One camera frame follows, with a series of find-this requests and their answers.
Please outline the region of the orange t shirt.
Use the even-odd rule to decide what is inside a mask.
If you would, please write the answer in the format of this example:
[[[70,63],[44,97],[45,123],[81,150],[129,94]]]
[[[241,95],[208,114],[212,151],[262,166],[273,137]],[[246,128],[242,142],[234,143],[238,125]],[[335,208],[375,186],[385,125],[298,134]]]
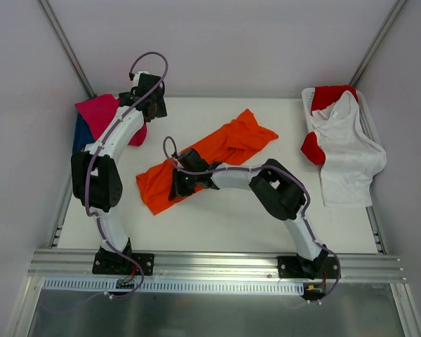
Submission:
[[[250,110],[245,110],[190,147],[209,164],[221,161],[242,165],[278,137],[274,131],[259,125]],[[143,203],[153,215],[183,200],[168,199],[173,183],[173,166],[167,160],[137,175],[136,183]]]

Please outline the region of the white plastic laundry basket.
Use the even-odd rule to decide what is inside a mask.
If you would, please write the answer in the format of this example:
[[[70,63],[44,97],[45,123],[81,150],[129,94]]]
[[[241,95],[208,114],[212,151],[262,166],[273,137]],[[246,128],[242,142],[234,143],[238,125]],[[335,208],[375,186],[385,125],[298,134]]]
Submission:
[[[302,101],[304,105],[304,114],[305,120],[307,124],[307,130],[312,132],[314,129],[312,127],[312,118],[311,118],[311,107],[313,103],[315,88],[305,88],[302,91]],[[368,104],[366,102],[365,97],[363,96],[362,92],[356,92],[359,98],[359,120],[361,124],[361,129],[363,133],[372,141],[381,145],[382,142],[380,140],[379,134],[375,127],[373,116],[369,110]]]

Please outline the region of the metal frame post left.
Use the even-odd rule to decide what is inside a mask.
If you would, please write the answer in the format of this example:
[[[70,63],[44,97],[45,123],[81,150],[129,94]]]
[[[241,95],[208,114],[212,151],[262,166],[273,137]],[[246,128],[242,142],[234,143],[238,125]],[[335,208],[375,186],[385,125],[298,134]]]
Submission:
[[[50,1],[48,0],[36,0],[39,5],[41,12],[46,18],[49,26],[51,27],[55,38],[57,39],[61,49],[63,50],[66,59],[68,60],[73,72],[75,73],[84,93],[88,98],[94,98],[96,96],[93,87],[86,76],[86,73],[81,66],[81,63],[70,44],[70,41],[59,21]]]

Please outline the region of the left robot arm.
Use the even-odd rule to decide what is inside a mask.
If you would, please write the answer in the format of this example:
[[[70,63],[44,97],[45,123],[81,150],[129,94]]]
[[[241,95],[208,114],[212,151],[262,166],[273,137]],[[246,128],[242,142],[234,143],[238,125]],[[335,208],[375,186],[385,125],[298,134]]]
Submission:
[[[120,93],[109,126],[93,144],[71,156],[73,195],[95,220],[101,238],[92,269],[97,275],[138,271],[132,261],[131,241],[116,208],[123,194],[117,162],[139,130],[167,115],[163,77],[138,72],[130,78],[133,86]]]

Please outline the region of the metal frame post right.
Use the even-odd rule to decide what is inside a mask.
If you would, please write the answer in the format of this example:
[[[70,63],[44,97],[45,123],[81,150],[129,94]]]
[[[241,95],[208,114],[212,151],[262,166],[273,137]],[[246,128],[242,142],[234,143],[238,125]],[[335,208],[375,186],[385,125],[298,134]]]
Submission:
[[[369,47],[364,53],[361,62],[356,68],[354,74],[352,75],[349,85],[356,87],[362,76],[365,74],[366,70],[370,66],[375,57],[375,54],[378,52],[379,48],[382,45],[382,42],[386,39],[387,35],[391,32],[396,21],[399,19],[401,14],[404,11],[404,8],[407,6],[409,0],[396,0],[393,3],[393,6],[386,15],[383,23],[381,24],[379,30],[371,41]]]

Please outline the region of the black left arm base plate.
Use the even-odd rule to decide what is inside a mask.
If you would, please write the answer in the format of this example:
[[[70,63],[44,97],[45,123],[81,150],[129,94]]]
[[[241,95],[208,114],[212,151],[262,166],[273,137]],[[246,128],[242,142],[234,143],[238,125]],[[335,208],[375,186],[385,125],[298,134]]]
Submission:
[[[131,258],[139,264],[144,275],[152,276],[155,255],[152,253],[132,253]],[[100,249],[95,254],[92,266],[94,275],[130,275],[135,265],[117,253]]]

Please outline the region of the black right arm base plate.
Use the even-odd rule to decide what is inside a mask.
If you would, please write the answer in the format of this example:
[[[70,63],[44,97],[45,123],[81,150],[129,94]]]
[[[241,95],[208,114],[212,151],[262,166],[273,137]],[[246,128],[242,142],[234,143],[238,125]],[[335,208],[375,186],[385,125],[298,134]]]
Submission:
[[[280,279],[337,279],[341,267],[335,257],[307,260],[298,255],[279,256],[277,270]]]

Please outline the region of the red t shirt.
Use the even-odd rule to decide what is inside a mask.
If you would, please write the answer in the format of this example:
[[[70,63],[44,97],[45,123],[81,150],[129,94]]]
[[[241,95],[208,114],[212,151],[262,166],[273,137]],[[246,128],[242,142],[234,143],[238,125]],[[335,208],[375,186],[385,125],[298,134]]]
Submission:
[[[312,122],[320,112],[330,113],[333,105],[346,91],[354,96],[357,103],[359,102],[356,89],[348,85],[318,86],[315,88],[305,88],[302,91],[308,134],[303,141],[301,151],[314,165],[323,165],[326,161],[326,155],[318,143],[318,135],[312,126]]]

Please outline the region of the pink t shirt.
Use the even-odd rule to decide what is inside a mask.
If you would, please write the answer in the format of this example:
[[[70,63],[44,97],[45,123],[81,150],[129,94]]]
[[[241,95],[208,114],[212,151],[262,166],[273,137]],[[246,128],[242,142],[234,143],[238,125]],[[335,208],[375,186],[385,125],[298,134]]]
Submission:
[[[96,98],[76,103],[77,112],[90,127],[94,140],[98,140],[115,117],[119,107],[119,99],[112,94],[100,95]]]

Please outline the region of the metal frame post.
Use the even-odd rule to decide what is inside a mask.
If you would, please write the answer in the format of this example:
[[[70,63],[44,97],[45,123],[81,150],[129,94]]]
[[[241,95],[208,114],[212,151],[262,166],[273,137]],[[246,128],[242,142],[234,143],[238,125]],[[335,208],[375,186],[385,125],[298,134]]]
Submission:
[[[48,0],[36,0],[39,5],[41,12],[46,18],[49,26],[51,27],[55,38],[57,39],[61,49],[63,50],[66,59],[68,60],[73,72],[75,73],[84,93],[88,98],[94,98],[96,96],[93,87],[86,76],[86,73],[81,66],[81,63],[70,44],[70,41],[59,21],[50,1]]]
[[[370,66],[375,57],[375,54],[378,52],[379,48],[382,45],[382,42],[386,39],[387,35],[391,32],[396,21],[399,19],[401,14],[404,11],[404,8],[407,6],[409,0],[396,0],[393,3],[393,6],[386,15],[383,23],[381,24],[379,30],[371,41],[369,47],[364,53],[361,62],[356,68],[354,74],[352,75],[349,85],[356,87],[362,76],[365,74],[366,70]]]

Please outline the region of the white tank top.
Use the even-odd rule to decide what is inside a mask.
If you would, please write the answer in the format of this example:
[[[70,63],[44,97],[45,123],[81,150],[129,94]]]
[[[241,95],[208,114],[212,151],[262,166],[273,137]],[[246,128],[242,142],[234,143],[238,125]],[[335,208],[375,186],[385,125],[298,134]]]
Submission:
[[[325,154],[320,170],[324,205],[332,208],[365,208],[372,205],[370,184],[386,163],[385,149],[361,128],[360,107],[350,91],[322,110],[310,124],[316,143]]]

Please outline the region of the dark blue t shirt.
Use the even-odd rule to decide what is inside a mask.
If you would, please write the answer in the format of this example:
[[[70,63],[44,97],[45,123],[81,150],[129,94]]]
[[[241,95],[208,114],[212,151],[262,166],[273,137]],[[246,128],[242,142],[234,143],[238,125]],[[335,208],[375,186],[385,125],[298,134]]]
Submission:
[[[82,151],[85,146],[95,142],[91,133],[90,127],[85,119],[78,113],[76,116],[74,140],[72,145],[72,152]]]

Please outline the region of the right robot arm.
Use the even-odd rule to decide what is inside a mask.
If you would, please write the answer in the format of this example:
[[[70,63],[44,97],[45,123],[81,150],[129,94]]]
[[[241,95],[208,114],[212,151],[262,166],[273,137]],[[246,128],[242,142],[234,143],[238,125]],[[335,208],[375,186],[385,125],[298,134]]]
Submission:
[[[191,196],[198,187],[251,191],[269,215],[284,223],[295,242],[296,256],[285,269],[296,277],[308,279],[315,279],[324,271],[328,252],[306,218],[309,193],[277,160],[269,159],[256,167],[219,161],[209,164],[192,148],[182,154],[173,153],[169,162],[173,165],[169,200]]]

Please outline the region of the aluminium mounting rail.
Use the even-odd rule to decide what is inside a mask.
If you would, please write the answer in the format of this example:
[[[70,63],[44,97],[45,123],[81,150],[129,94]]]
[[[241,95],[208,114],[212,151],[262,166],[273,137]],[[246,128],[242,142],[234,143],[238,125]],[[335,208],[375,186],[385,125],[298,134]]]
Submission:
[[[279,281],[290,270],[290,253],[210,253],[136,251],[136,261],[151,279]],[[39,249],[28,268],[30,276],[89,276],[95,251],[90,249]],[[328,256],[319,277],[342,282],[405,284],[408,281],[401,259],[383,254]]]

